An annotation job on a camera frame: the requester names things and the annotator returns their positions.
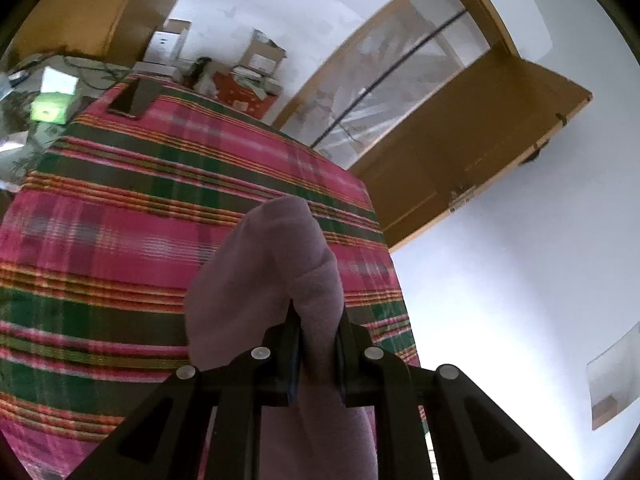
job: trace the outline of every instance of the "black rod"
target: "black rod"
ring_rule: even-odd
[[[404,54],[404,56],[402,56],[400,59],[398,59],[398,61],[396,61],[395,63],[393,63],[393,65],[391,65],[389,68],[387,68],[373,83],[371,83],[371,85],[369,86],[369,88],[367,88],[366,91],[364,91],[361,95],[359,95],[357,97],[357,99],[353,103],[351,103],[347,107],[347,109],[345,111],[343,111],[338,116],[338,118],[331,124],[331,126],[329,126],[322,133],[322,135],[320,135],[320,137],[318,137],[316,140],[314,140],[314,142],[311,144],[310,148],[315,148],[320,142],[322,142],[322,140],[327,135],[329,135],[329,133],[331,133],[331,130],[333,130],[335,128],[336,124],[338,124],[341,120],[343,120],[347,116],[347,114],[349,112],[351,112],[351,110],[353,110],[367,95],[369,95],[372,91],[374,91],[376,89],[376,87],[378,85],[380,85],[380,83],[382,83],[389,76],[389,74],[391,74],[396,68],[398,68],[400,65],[402,65],[402,63],[404,63],[407,59],[409,59],[413,54],[418,52],[418,50],[420,50],[420,48],[423,45],[425,45],[425,43],[428,43],[429,41],[431,41],[438,34],[440,34],[445,28],[449,27],[449,25],[452,25],[457,20],[459,20],[464,14],[466,14],[466,9],[460,10],[459,13],[457,13],[455,16],[449,18],[446,22],[444,22],[442,25],[440,25],[438,28],[436,28],[433,32],[431,32],[426,38],[424,38],[423,40],[419,41],[415,46],[413,46],[411,48],[411,50],[409,50],[406,54]]]

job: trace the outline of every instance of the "brown box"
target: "brown box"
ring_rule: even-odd
[[[238,65],[268,77],[273,75],[286,57],[286,50],[273,43],[260,30],[254,30],[251,43],[242,54]]]

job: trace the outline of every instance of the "red cloth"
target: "red cloth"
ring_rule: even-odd
[[[300,315],[298,404],[264,408],[261,480],[369,480],[377,473],[363,408],[334,386],[334,342],[344,293],[334,254],[305,200],[284,197],[249,212],[200,270],[185,302],[191,361],[201,370],[259,346],[265,330]]]

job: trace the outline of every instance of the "green object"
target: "green object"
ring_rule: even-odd
[[[76,94],[42,93],[31,103],[31,120],[66,124],[78,109],[78,102],[79,97]]]

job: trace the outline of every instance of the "red box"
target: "red box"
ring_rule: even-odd
[[[253,90],[240,86],[231,74],[216,72],[213,75],[218,95],[216,101],[243,112],[254,119],[261,119],[274,104],[277,95],[267,95],[261,100]]]

